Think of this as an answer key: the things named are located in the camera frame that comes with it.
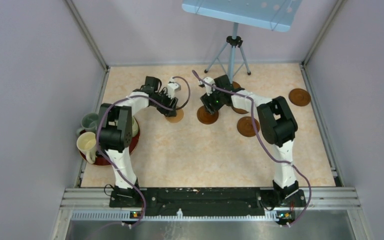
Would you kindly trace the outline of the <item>dark wooden coaster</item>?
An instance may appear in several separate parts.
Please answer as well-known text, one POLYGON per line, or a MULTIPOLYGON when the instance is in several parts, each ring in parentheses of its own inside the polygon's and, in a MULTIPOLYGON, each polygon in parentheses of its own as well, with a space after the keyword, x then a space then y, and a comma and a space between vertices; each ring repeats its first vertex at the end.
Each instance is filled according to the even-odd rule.
POLYGON ((252 124, 252 118, 250 116, 240 118, 237 122, 236 128, 244 137, 251 138, 256 135, 252 124))
POLYGON ((302 88, 294 88, 289 92, 290 102, 296 106, 304 107, 311 102, 311 95, 302 88))
POLYGON ((197 119, 205 125, 211 125, 214 124, 218 118, 219 118, 219 112, 216 111, 215 113, 211 114, 206 111, 206 108, 204 106, 201 106, 196 113, 197 119))
POLYGON ((233 81, 233 82, 232 82, 232 86, 233 86, 234 89, 239 89, 239 88, 241 88, 241 85, 240 85, 239 83, 237 83, 236 81, 233 81))
POLYGON ((232 110, 237 113, 237 114, 240 114, 240 115, 245 115, 245 114, 248 114, 249 112, 247 110, 244 110, 244 109, 241 109, 241 108, 236 108, 234 106, 231 107, 232 110))

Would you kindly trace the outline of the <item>light wooden coaster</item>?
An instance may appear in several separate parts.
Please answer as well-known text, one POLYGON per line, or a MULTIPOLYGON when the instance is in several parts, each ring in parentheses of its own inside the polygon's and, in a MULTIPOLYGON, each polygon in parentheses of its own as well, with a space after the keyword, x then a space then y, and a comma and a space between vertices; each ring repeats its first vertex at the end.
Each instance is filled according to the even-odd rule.
POLYGON ((165 119, 172 124, 180 122, 184 117, 184 110, 176 110, 176 116, 166 116, 165 119))

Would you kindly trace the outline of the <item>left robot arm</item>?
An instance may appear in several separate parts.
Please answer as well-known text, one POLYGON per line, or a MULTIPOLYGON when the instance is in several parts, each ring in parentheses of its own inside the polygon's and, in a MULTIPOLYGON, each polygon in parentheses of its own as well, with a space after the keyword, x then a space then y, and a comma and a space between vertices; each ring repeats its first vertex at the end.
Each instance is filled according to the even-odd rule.
POLYGON ((166 117, 176 116, 178 98, 175 94, 180 89, 180 84, 174 80, 162 86, 160 79, 147 76, 144 84, 125 98, 100 106, 96 144, 99 153, 112 165, 115 175, 111 207, 134 207, 144 200, 130 156, 133 116, 148 107, 155 107, 166 117))

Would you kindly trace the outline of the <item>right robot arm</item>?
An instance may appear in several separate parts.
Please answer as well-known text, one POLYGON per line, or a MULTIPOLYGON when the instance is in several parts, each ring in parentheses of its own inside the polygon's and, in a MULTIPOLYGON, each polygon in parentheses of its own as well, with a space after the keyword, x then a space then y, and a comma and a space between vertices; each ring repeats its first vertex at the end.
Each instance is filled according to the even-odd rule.
POLYGON ((223 106, 244 110, 258 117, 260 131, 274 151, 273 200, 287 206, 298 192, 299 184, 293 169, 293 144, 298 131, 297 121, 285 97, 264 97, 244 88, 234 88, 227 75, 199 79, 206 93, 200 97, 205 110, 213 115, 223 106))

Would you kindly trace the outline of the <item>light green mug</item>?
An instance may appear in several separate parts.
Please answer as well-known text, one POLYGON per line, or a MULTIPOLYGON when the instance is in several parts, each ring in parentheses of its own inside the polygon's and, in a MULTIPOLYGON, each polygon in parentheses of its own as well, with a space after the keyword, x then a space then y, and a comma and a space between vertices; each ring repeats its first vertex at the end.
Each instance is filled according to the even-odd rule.
POLYGON ((139 124, 136 120, 136 118, 133 116, 132 117, 132 137, 136 137, 137 134, 139 133, 139 124))

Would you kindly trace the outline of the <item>grey green mug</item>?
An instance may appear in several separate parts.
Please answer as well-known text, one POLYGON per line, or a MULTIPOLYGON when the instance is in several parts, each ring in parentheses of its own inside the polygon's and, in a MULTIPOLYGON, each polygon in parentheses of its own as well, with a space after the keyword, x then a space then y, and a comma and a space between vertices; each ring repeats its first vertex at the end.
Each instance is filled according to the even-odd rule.
POLYGON ((80 128, 76 130, 76 135, 80 136, 83 132, 95 133, 98 124, 99 115, 97 113, 88 113, 82 118, 80 128))

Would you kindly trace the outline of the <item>red round tray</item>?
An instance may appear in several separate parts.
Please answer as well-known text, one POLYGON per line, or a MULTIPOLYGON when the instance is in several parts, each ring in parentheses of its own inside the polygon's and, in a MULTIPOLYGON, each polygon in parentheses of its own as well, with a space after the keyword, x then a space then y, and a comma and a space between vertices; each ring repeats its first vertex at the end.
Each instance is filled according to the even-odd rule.
MULTIPOLYGON (((138 142, 140 139, 140 127, 137 136, 132 137, 131 143, 129 145, 129 153, 132 154, 136 149, 138 142)), ((109 166, 110 163, 101 155, 98 151, 95 152, 95 162, 93 163, 95 166, 109 166)))

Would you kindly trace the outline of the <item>cream mug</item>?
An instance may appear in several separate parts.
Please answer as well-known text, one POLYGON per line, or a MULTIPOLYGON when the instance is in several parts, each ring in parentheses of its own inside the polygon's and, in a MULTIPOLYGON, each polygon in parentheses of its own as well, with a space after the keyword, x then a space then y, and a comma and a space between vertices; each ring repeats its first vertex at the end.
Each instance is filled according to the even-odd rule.
POLYGON ((94 132, 84 132, 76 141, 77 149, 85 156, 85 160, 93 165, 96 162, 97 140, 94 132))

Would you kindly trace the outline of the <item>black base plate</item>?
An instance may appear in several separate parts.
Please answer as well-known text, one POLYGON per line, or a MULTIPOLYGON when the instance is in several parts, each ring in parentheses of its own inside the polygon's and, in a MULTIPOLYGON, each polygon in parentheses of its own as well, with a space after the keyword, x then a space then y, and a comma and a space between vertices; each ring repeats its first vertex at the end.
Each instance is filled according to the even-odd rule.
POLYGON ((307 204, 303 190, 281 200, 272 187, 149 187, 140 189, 144 199, 134 206, 147 217, 245 217, 263 216, 269 210, 294 210, 307 204))

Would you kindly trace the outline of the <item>aluminium frame rail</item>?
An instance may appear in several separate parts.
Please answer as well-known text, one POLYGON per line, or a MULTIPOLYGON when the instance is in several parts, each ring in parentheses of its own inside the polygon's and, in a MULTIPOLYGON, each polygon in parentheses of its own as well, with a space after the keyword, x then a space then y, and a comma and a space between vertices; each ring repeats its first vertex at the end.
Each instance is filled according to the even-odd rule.
POLYGON ((111 188, 64 191, 54 240, 371 240, 353 187, 148 187, 144 199, 111 188))

